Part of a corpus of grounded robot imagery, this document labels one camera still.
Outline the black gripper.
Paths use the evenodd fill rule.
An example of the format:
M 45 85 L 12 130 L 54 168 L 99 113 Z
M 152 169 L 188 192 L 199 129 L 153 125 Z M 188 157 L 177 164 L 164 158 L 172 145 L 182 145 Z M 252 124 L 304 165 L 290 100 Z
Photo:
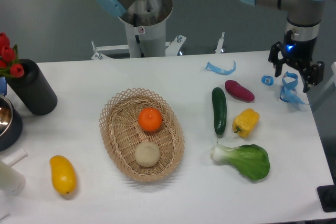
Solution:
M 311 86 L 316 86 L 323 80 L 324 62 L 312 62 L 319 27 L 320 23 L 303 25 L 288 20 L 282 42 L 273 44 L 269 52 L 268 61 L 275 69 L 275 77 L 281 75 L 284 63 L 292 68 L 304 68 L 303 93 L 307 93 Z

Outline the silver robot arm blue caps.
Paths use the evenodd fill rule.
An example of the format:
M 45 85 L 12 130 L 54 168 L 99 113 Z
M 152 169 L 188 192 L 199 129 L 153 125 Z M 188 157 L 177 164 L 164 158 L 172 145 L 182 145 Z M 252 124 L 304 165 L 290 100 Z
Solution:
M 275 69 L 275 77 L 283 65 L 296 69 L 303 79 L 303 92 L 323 80 L 324 63 L 313 61 L 312 54 L 318 38 L 326 0 L 240 0 L 249 5 L 276 8 L 287 13 L 282 42 L 271 46 L 268 61 Z

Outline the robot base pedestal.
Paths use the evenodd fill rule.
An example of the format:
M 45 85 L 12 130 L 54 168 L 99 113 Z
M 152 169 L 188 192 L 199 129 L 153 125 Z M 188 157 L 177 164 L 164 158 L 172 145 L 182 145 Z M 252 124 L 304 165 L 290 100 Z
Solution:
M 120 19 L 131 58 L 166 55 L 166 20 L 172 0 L 96 0 L 109 15 Z

